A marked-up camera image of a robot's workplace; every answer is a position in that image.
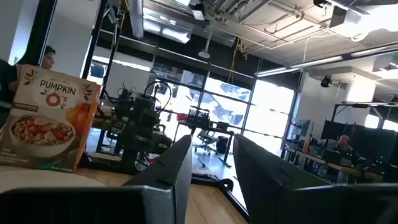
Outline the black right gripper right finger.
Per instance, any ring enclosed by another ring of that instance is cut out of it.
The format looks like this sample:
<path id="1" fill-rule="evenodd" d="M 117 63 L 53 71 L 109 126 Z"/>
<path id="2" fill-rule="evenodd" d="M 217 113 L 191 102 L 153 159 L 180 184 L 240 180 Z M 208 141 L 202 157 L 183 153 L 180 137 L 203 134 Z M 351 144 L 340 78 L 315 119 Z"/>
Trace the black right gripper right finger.
<path id="1" fill-rule="evenodd" d="M 398 224 L 398 184 L 331 184 L 240 134 L 233 157 L 252 224 Z"/>

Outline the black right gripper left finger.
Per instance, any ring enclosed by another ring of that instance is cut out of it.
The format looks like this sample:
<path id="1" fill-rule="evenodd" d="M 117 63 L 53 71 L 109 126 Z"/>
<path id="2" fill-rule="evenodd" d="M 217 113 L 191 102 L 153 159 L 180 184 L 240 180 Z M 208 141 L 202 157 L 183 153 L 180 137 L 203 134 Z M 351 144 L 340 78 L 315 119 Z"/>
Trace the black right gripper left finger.
<path id="1" fill-rule="evenodd" d="M 186 135 L 120 187 L 40 187 L 0 194 L 0 224 L 184 224 L 192 178 Z"/>

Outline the pumpkin cereal box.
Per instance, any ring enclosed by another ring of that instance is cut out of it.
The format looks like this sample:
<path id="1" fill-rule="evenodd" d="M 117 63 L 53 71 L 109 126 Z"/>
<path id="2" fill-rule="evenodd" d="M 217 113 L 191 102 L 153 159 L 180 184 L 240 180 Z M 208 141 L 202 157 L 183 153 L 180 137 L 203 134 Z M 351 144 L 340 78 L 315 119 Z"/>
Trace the pumpkin cereal box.
<path id="1" fill-rule="evenodd" d="M 24 65 L 0 137 L 0 164 L 73 172 L 86 147 L 101 87 Z"/>

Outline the black office chair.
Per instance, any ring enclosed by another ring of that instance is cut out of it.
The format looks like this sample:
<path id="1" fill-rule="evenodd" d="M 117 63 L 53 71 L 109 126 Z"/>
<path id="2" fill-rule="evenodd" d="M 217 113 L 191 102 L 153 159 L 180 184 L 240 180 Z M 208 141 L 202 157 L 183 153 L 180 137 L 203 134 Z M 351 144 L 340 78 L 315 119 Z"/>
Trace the black office chair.
<path id="1" fill-rule="evenodd" d="M 202 129 L 197 137 L 199 140 L 201 140 L 201 144 L 196 144 L 194 146 L 195 152 L 197 152 L 198 148 L 202 148 L 210 156 L 211 151 L 216 151 L 216 149 L 212 149 L 210 146 L 214 143 L 217 143 L 219 139 L 214 137 L 214 135 L 209 135 L 209 130 Z"/>

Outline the person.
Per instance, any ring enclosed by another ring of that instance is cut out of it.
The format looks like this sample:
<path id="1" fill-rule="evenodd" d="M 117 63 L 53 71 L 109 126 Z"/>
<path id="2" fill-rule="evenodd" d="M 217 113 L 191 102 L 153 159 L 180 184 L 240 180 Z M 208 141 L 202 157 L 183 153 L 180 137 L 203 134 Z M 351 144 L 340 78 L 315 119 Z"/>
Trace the person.
<path id="1" fill-rule="evenodd" d="M 46 46 L 41 67 L 50 70 L 54 64 L 55 54 L 56 51 L 51 46 Z M 10 65 L 0 59 L 0 101 L 12 103 L 19 84 L 21 70 L 26 61 L 25 55 L 15 65 Z"/>
<path id="2" fill-rule="evenodd" d="M 350 138 L 347 135 L 341 135 L 337 144 L 336 150 L 342 154 L 353 153 L 353 148 L 349 144 Z"/>

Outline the black aluminium rig frame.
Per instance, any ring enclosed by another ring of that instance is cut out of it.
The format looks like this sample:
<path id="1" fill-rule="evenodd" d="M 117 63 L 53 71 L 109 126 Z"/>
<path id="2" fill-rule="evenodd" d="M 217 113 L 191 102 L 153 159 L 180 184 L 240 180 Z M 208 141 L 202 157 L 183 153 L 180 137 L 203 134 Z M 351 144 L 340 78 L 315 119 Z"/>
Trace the black aluminium rig frame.
<path id="1" fill-rule="evenodd" d="M 192 174 L 191 183 L 196 185 L 204 185 L 216 187 L 220 190 L 229 203 L 236 209 L 236 211 L 250 224 L 249 214 L 246 208 L 233 195 L 234 182 L 231 179 L 219 179 L 211 174 Z"/>

